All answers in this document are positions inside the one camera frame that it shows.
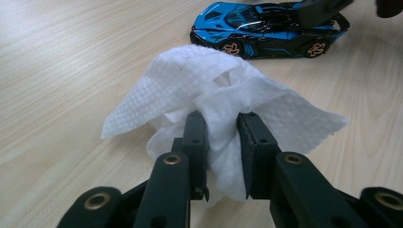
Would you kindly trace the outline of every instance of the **blue toy car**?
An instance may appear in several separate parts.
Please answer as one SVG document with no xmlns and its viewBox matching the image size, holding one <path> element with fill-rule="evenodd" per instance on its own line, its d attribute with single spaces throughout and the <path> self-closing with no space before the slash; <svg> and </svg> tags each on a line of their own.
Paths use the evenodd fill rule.
<svg viewBox="0 0 403 228">
<path fill-rule="evenodd" d="M 326 53 L 350 24 L 337 13 L 317 27 L 304 28 L 297 14 L 300 5 L 214 3 L 197 17 L 190 40 L 244 59 L 315 58 Z"/>
</svg>

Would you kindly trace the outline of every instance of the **black object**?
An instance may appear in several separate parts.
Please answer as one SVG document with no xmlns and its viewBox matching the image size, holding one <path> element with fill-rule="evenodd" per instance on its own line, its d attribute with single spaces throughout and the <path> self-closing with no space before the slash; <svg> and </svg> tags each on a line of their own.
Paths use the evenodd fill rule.
<svg viewBox="0 0 403 228">
<path fill-rule="evenodd" d="M 320 26 L 352 3 L 353 0 L 303 0 L 297 11 L 299 22 L 304 28 Z"/>
<path fill-rule="evenodd" d="M 403 10 L 403 0 L 376 0 L 376 15 L 390 18 Z"/>
<path fill-rule="evenodd" d="M 403 195 L 370 187 L 359 199 L 336 190 L 303 155 L 281 152 L 255 113 L 239 114 L 246 197 L 270 200 L 277 227 L 403 227 Z M 148 181 L 125 194 L 111 187 L 84 193 L 58 227 L 185 228 L 191 200 L 208 199 L 206 125 L 189 114 L 183 138 L 155 162 Z"/>
</svg>

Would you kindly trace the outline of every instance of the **light wooden surface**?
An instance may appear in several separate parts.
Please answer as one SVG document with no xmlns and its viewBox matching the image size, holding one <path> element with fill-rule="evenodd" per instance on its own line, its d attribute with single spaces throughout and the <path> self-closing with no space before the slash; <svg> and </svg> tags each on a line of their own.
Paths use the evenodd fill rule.
<svg viewBox="0 0 403 228">
<path fill-rule="evenodd" d="M 190 43 L 194 19 L 212 2 L 1 2 L 0 227 L 55 227 L 86 190 L 125 192 L 148 179 L 154 130 L 101 140 L 102 125 L 156 55 Z M 355 197 L 367 186 L 403 192 L 403 14 L 374 11 L 367 0 L 345 9 L 351 29 L 317 59 L 250 61 L 350 118 L 309 158 Z M 274 225 L 267 201 L 224 199 L 192 204 L 191 227 Z"/>
</svg>

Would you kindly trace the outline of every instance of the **white tissue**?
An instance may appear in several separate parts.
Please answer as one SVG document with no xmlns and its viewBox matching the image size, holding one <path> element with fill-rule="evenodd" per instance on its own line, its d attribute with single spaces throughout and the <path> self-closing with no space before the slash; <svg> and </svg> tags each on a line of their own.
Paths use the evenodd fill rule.
<svg viewBox="0 0 403 228">
<path fill-rule="evenodd" d="M 170 151 L 174 138 L 182 137 L 185 118 L 194 110 L 200 111 L 208 128 L 209 188 L 217 187 L 234 200 L 245 199 L 236 127 L 240 112 L 259 114 L 282 151 L 302 154 L 348 122 L 312 106 L 241 58 L 211 48 L 184 46 L 170 49 L 151 62 L 106 118 L 102 138 L 151 122 L 157 132 L 147 151 L 156 159 Z"/>
</svg>

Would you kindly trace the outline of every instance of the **car wheel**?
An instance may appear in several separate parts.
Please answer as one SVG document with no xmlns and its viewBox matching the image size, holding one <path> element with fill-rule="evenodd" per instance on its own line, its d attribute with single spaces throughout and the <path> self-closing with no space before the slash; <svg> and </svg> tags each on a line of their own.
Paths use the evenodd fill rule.
<svg viewBox="0 0 403 228">
<path fill-rule="evenodd" d="M 316 58 L 317 56 L 323 54 L 329 46 L 329 42 L 324 40 L 319 40 L 313 42 L 306 50 L 305 56 L 307 58 Z"/>
<path fill-rule="evenodd" d="M 242 44 L 237 41 L 228 41 L 221 45 L 221 51 L 234 55 L 234 56 L 241 56 L 242 55 Z"/>
</svg>

